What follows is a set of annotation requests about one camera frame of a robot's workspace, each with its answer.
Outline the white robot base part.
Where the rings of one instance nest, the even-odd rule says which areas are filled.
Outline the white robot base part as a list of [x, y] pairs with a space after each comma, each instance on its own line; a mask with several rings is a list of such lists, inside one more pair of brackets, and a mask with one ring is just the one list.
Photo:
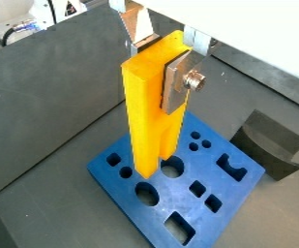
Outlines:
[[32, 0], [28, 13], [40, 29], [47, 29], [87, 11], [80, 0]]

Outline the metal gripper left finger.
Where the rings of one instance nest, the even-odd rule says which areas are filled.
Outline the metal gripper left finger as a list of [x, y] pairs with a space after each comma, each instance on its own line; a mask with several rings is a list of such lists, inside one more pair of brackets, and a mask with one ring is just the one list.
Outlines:
[[107, 1], [109, 7], [117, 11], [129, 38], [129, 56], [135, 56], [160, 39], [152, 30], [149, 11], [133, 0]]

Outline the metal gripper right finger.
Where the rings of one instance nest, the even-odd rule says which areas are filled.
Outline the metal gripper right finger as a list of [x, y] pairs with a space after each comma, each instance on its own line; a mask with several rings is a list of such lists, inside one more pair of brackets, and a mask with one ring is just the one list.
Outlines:
[[185, 102], [189, 91], [199, 91], [205, 76], [199, 65], [219, 47], [219, 41], [189, 26], [184, 27], [183, 44], [189, 48], [164, 65], [160, 108], [171, 114]]

